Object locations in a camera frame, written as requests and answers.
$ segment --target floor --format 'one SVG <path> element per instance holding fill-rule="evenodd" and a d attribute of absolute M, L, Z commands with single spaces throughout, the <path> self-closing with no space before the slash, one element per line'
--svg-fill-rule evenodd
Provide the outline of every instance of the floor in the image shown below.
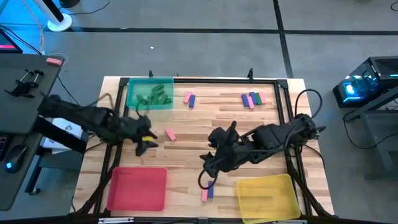
<path fill-rule="evenodd" d="M 275 16 L 276 2 L 280 17 Z M 98 97 L 104 76 L 144 76 L 150 69 L 159 76 L 244 77 L 253 68 L 255 77 L 304 78 L 324 101 L 315 121 L 327 127 L 319 143 L 335 213 L 398 223 L 398 182 L 364 180 L 375 160 L 371 151 L 349 143 L 341 121 L 346 110 L 337 107 L 331 92 L 369 56 L 398 54 L 398 12 L 390 9 L 393 2 L 111 0 L 102 11 L 73 16 L 75 32 L 46 32 L 45 53 L 68 56 L 60 76 L 81 104 Z M 45 24 L 45 16 L 29 3 Z M 70 12 L 92 11 L 105 3 L 81 0 Z M 18 16 L 13 9 L 18 9 Z M 6 5 L 0 22 L 39 47 L 34 20 L 20 1 Z M 68 99 L 59 83 L 53 93 Z M 310 104 L 312 110 L 318 106 L 313 95 Z M 361 135 L 352 135 L 366 144 Z M 0 220 L 68 213 L 77 178 L 76 172 L 44 169 L 38 183 L 42 192 L 28 196 L 21 190 L 13 208 L 0 212 Z"/>

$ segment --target white base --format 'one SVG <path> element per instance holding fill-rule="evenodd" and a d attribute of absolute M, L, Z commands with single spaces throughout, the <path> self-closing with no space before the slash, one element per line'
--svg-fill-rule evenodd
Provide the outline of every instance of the white base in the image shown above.
<path fill-rule="evenodd" d="M 54 32 L 61 32 L 72 26 L 72 18 L 68 14 L 62 14 L 63 21 L 59 24 L 54 24 L 51 21 L 47 22 L 47 27 Z"/>

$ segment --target green tray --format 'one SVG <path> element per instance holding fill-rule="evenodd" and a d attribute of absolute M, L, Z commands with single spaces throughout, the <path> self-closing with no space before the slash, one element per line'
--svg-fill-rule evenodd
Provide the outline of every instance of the green tray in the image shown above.
<path fill-rule="evenodd" d="M 139 103 L 137 95 L 142 95 L 144 99 L 152 94 L 153 87 L 163 84 L 164 93 L 172 100 L 170 104 L 166 105 L 143 105 Z M 127 93 L 127 106 L 131 110 L 170 110 L 174 107 L 174 79 L 173 77 L 140 77 L 130 78 L 129 90 Z"/>

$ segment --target wooden tabletop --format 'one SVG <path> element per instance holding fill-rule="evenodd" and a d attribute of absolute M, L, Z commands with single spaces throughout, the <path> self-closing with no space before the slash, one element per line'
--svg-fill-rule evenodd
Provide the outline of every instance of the wooden tabletop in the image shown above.
<path fill-rule="evenodd" d="M 120 77 L 104 77 L 100 95 L 109 93 L 115 100 L 119 79 Z M 291 102 L 294 104 L 298 93 L 305 89 L 304 80 L 288 79 L 287 81 Z M 197 97 L 192 110 L 183 103 L 183 97 L 188 91 L 194 92 Z M 245 108 L 241 95 L 250 91 L 263 91 L 266 95 L 266 103 L 256 106 L 253 110 Z M 126 101 L 126 94 L 127 88 L 124 88 L 122 107 Z M 112 216 L 240 218 L 236 181 L 286 174 L 283 152 L 256 165 L 247 162 L 237 170 L 228 173 L 220 172 L 214 186 L 214 198 L 207 202 L 201 201 L 201 189 L 197 184 L 203 165 L 199 155 L 206 154 L 208 151 L 214 152 L 208 147 L 208 135 L 219 126 L 226 129 L 233 120 L 238 123 L 236 130 L 239 134 L 244 134 L 261 124 L 279 124 L 274 95 L 274 87 L 269 84 L 175 83 L 174 109 L 150 111 L 148 114 L 152 121 L 152 131 L 159 137 L 156 140 L 159 147 L 148 149 L 143 156 L 136 157 L 135 145 L 131 141 L 124 141 L 120 162 L 121 167 L 151 166 L 167 169 L 165 208 L 161 212 L 112 211 Z M 287 122 L 282 91 L 281 95 Z M 98 103 L 98 106 L 110 107 L 110 102 L 104 99 Z M 310 114 L 306 94 L 300 97 L 298 113 Z M 137 115 L 135 111 L 130 111 L 129 116 Z M 177 137 L 176 141 L 168 139 L 164 132 L 166 128 L 173 130 Z M 87 147 L 98 143 L 99 139 L 95 137 L 89 141 Z M 317 141 L 310 141 L 308 145 L 319 151 Z M 98 186 L 105 147 L 104 144 L 98 146 L 84 156 L 73 200 L 76 209 L 86 202 Z M 333 213 L 322 160 L 306 147 L 303 149 L 302 160 L 308 188 L 326 211 Z M 202 183 L 207 183 L 207 180 L 211 179 L 205 174 Z M 302 193 L 298 186 L 297 189 L 300 208 L 304 213 Z M 106 207 L 108 191 L 109 184 L 104 191 L 101 210 Z"/>

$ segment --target red tray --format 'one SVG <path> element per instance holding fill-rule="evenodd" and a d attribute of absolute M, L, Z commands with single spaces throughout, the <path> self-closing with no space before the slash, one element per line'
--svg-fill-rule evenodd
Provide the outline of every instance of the red tray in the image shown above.
<path fill-rule="evenodd" d="M 110 211 L 162 211 L 165 202 L 166 176 L 165 168 L 115 168 L 106 208 Z"/>

